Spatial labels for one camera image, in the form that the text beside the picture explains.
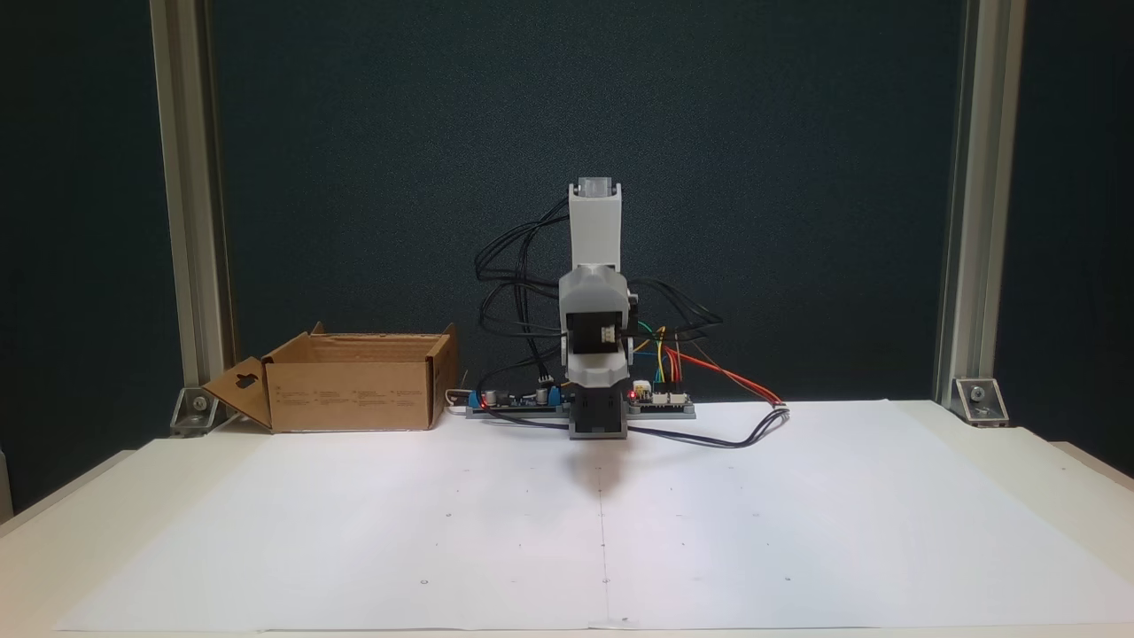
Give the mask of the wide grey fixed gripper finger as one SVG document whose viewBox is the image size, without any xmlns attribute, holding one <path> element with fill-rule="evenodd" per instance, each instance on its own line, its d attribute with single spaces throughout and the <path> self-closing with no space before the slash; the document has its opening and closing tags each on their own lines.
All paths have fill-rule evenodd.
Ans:
<svg viewBox="0 0 1134 638">
<path fill-rule="evenodd" d="M 625 350 L 612 354 L 572 354 L 564 356 L 564 375 L 579 388 L 615 388 L 628 378 Z"/>
</svg>

